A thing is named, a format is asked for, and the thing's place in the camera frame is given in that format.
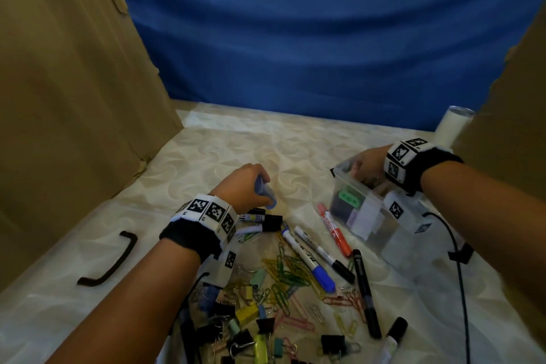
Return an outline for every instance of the table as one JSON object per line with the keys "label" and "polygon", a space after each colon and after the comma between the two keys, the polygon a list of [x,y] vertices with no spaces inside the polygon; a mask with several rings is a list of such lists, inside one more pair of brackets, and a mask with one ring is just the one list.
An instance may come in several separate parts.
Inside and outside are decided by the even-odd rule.
{"label": "table", "polygon": [[[315,211],[316,203],[328,203],[331,198],[334,179],[329,168],[363,149],[411,136],[430,138],[431,134],[210,104],[176,105],[185,129],[161,149],[147,171],[94,210],[0,294],[0,363],[44,362],[157,242],[159,232],[181,203],[210,190],[242,164],[260,162],[268,170],[278,198],[273,214],[283,215],[291,227],[300,225],[327,250],[337,253]],[[102,275],[121,255],[126,246],[119,237],[121,230],[139,237],[126,262],[103,285],[76,286],[81,276]],[[348,232],[346,237],[365,257],[383,333],[397,316],[409,323],[392,362],[462,362],[464,340],[458,338],[457,331],[452,342],[445,342],[446,337],[450,339],[450,328],[462,327],[460,299],[438,297],[406,281],[362,241]],[[277,244],[275,236],[266,234],[246,242],[236,262],[237,271],[244,273],[244,269],[259,266],[262,258],[274,257]],[[342,284],[333,272],[331,276]],[[501,279],[479,256],[465,267],[465,284],[474,362],[546,362],[546,355],[506,301]],[[295,295],[302,312],[319,305],[325,325],[310,315],[310,320],[315,320],[314,332],[284,324],[279,331],[289,333],[290,340],[299,345],[299,360],[329,362],[316,352],[321,334],[340,333],[334,312],[346,326],[358,315],[351,308],[321,305],[309,291],[298,290]],[[447,318],[442,322],[442,317],[456,317],[457,322]],[[344,362],[371,362],[381,346],[360,321],[351,341],[360,344],[361,353],[348,355]]]}

